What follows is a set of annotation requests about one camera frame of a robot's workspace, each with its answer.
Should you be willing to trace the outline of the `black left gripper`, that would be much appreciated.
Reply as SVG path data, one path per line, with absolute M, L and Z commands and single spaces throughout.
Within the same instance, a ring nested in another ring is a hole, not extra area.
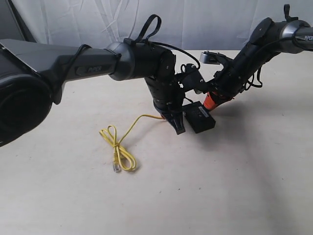
M 185 132 L 182 103 L 185 93 L 176 78 L 153 78 L 153 102 L 155 109 L 174 128 L 177 135 Z

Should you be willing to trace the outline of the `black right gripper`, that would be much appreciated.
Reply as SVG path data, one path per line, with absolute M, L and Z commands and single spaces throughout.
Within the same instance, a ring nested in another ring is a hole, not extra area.
M 238 75 L 236 72 L 216 72 L 213 79 L 205 81 L 201 73 L 195 72 L 195 91 L 207 93 L 203 105 L 206 109 L 232 101 L 234 97 L 246 89 L 249 77 Z

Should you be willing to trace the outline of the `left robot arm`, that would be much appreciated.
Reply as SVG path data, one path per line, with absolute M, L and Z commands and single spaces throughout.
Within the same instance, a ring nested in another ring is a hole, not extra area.
M 153 105 L 177 134 L 185 131 L 184 92 L 175 77 L 176 56 L 154 42 L 126 39 L 98 49 L 2 39 L 0 42 L 0 143 L 39 126 L 61 102 L 66 83 L 108 75 L 143 78 Z

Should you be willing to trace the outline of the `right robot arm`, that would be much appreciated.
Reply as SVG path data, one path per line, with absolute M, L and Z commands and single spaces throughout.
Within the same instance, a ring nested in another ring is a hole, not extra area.
M 274 22 L 271 18 L 262 20 L 233 59 L 221 53 L 204 51 L 200 57 L 202 63 L 223 66 L 209 81 L 212 90 L 206 94 L 204 107 L 211 111 L 251 87 L 261 88 L 262 66 L 273 57 L 281 53 L 298 54 L 312 49 L 312 26 L 295 17 L 282 22 Z

